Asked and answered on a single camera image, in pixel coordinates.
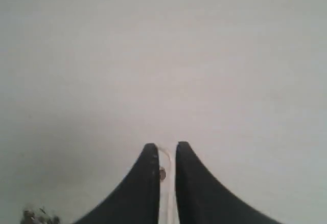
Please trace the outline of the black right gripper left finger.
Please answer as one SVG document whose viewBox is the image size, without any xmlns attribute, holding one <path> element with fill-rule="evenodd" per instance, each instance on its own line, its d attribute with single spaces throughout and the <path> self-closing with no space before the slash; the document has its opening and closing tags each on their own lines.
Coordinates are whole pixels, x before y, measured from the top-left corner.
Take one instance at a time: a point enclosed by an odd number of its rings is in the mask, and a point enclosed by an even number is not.
<svg viewBox="0 0 327 224">
<path fill-rule="evenodd" d="M 158 148 L 143 147 L 135 164 L 99 205 L 76 221 L 79 224 L 158 223 L 160 179 Z"/>
</svg>

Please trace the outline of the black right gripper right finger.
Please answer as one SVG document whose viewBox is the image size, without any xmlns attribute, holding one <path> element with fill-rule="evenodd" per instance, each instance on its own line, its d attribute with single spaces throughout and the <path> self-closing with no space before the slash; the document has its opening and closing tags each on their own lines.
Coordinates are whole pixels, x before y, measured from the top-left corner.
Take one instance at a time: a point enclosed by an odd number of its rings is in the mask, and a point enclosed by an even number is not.
<svg viewBox="0 0 327 224">
<path fill-rule="evenodd" d="M 175 166 L 175 192 L 180 223 L 278 223 L 221 184 L 188 142 L 177 144 Z"/>
</svg>

